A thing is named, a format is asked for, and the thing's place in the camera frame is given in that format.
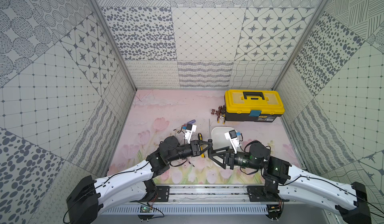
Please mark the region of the black yellow oval-grip screwdriver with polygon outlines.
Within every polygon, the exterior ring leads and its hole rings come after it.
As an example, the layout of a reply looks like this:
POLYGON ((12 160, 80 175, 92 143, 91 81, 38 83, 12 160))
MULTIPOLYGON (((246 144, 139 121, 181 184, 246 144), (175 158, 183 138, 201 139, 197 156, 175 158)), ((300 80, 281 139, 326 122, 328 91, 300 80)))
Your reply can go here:
MULTIPOLYGON (((202 137, 201 133, 198 133, 198 140, 203 141, 203 137, 202 137)), ((203 153, 204 148, 203 148, 203 145, 201 143, 199 144, 199 147, 200 147, 200 151, 201 151, 201 157, 205 158, 205 154, 203 153)))

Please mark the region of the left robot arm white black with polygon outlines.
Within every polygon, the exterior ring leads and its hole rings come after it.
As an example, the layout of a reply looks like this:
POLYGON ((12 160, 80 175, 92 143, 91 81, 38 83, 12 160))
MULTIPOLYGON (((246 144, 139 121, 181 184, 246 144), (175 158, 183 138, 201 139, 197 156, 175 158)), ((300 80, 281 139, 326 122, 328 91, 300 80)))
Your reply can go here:
POLYGON ((153 178, 168 171, 172 161, 201 156, 212 146, 210 139, 181 145, 175 136, 170 136, 137 165, 109 177, 82 178, 67 197, 63 222, 91 224, 100 214, 121 204, 151 201, 157 190, 153 178))

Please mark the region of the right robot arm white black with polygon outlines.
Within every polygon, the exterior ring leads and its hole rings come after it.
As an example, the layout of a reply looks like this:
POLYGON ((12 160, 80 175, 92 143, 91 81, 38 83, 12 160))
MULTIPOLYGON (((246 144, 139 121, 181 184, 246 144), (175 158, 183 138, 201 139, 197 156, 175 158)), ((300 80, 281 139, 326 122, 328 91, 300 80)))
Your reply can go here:
POLYGON ((311 174, 272 156, 271 150, 259 141, 250 142, 247 148, 237 151, 230 147, 210 147, 208 156, 223 169, 238 166, 260 172, 265 180, 262 190, 267 196, 328 210, 348 224, 372 223, 365 185, 343 184, 311 174))

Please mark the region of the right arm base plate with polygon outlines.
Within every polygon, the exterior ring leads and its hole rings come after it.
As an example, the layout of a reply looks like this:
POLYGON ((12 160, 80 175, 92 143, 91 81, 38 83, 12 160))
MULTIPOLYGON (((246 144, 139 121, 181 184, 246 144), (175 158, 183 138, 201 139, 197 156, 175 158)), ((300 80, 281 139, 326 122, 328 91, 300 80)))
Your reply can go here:
POLYGON ((282 200, 278 194, 265 191, 264 186, 247 186, 247 193, 250 202, 279 202, 282 200))

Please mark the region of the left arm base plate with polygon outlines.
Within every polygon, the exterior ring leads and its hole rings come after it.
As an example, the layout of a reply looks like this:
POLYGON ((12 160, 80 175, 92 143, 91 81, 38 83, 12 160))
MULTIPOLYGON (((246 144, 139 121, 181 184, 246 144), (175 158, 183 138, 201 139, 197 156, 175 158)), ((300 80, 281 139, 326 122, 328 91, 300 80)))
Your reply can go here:
POLYGON ((141 203, 166 203, 169 201, 170 186, 153 186, 139 188, 139 196, 135 197, 131 202, 141 203))

